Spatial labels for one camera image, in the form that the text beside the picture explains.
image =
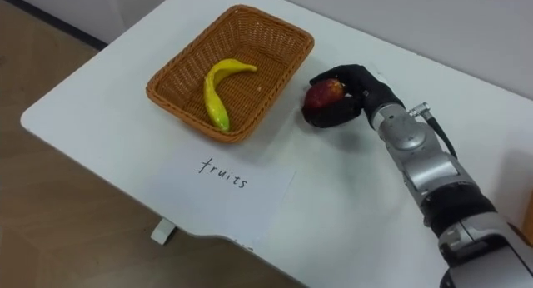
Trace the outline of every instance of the wooden floor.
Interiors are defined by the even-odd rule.
[[[21,128],[96,53],[0,0],[0,287],[299,286],[226,241],[157,245],[158,216]]]

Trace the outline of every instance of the wicker basket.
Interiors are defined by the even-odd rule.
[[[226,10],[147,85],[157,105],[220,142],[239,142],[252,133],[314,45],[313,37],[253,7]],[[203,101],[203,82],[217,62],[236,58],[257,72],[228,77],[217,86],[230,131],[214,127]]]

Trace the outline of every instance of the apple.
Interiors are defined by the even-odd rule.
[[[303,106],[321,108],[341,100],[345,95],[344,87],[339,80],[326,79],[309,88]]]

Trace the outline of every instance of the paper sheet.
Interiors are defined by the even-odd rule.
[[[154,191],[175,201],[205,234],[253,249],[294,174],[286,166],[254,166],[209,144],[186,142],[156,176]]]

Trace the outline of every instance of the banana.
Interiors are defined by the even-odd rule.
[[[257,67],[253,65],[242,63],[237,59],[224,59],[215,64],[207,74],[203,83],[203,99],[206,103],[207,114],[212,123],[223,132],[230,130],[230,120],[222,100],[215,92],[215,88],[225,77],[234,73],[255,71],[257,71]]]

